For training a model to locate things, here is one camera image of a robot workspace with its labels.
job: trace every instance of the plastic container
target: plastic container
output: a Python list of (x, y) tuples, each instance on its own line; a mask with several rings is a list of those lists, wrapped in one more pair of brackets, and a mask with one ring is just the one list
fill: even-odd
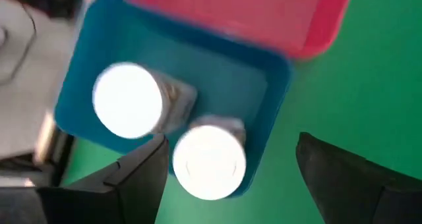
[(246, 171), (246, 131), (240, 119), (203, 116), (177, 142), (173, 168), (182, 187), (203, 200), (233, 193)]
[[(148, 65), (195, 87), (198, 97), (188, 124), (207, 113), (244, 122), (247, 167), (231, 197), (244, 193), (288, 89), (292, 73), (289, 61), (279, 53), (170, 20), (124, 0), (96, 0), (86, 13), (55, 119), (65, 132), (122, 154), (141, 146), (150, 136), (116, 136), (101, 123), (92, 105), (92, 88), (98, 75), (121, 61)], [(171, 157), (188, 129), (184, 125), (166, 134)], [(169, 172), (174, 174), (172, 165)]]
[(335, 40), (349, 0), (128, 0), (289, 56), (313, 57)]
[(104, 70), (92, 90), (98, 118), (122, 138), (173, 132), (185, 123), (195, 99), (192, 86), (127, 62)]

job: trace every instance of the red tray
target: red tray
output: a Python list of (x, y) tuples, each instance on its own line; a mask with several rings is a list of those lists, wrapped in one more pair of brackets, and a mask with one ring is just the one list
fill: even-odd
[(211, 30), (312, 57), (337, 36), (349, 0), (129, 0)]

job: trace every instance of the green surface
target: green surface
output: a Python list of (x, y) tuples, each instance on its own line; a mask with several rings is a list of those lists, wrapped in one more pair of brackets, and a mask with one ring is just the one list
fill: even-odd
[[(301, 131), (422, 179), (421, 30), (421, 0), (351, 0), (332, 48), (297, 64), (249, 191), (207, 202), (169, 177), (156, 223), (323, 223), (295, 160)], [(117, 157), (80, 141), (66, 182)]]

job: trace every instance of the blue tray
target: blue tray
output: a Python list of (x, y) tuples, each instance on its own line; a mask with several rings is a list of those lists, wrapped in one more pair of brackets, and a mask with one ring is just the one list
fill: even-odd
[[(101, 124), (94, 112), (94, 81), (106, 67), (119, 61), (148, 65), (193, 85), (198, 99), (190, 121), (207, 113), (243, 119), (247, 170), (231, 196), (244, 193), (289, 85), (289, 62), (271, 51), (170, 20), (123, 0), (96, 0), (86, 13), (55, 119), (69, 134), (122, 154), (150, 137), (120, 138)], [(167, 134), (172, 149), (186, 129), (184, 126)]]

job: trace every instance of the white cap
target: white cap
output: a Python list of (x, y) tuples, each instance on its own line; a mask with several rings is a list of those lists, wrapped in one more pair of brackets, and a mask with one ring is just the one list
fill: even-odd
[(173, 168), (181, 186), (203, 200), (233, 193), (246, 170), (242, 144), (230, 132), (210, 125), (192, 128), (178, 141)]
[(123, 138), (150, 133), (163, 111), (156, 80), (134, 63), (115, 63), (104, 70), (95, 82), (92, 103), (105, 127)]

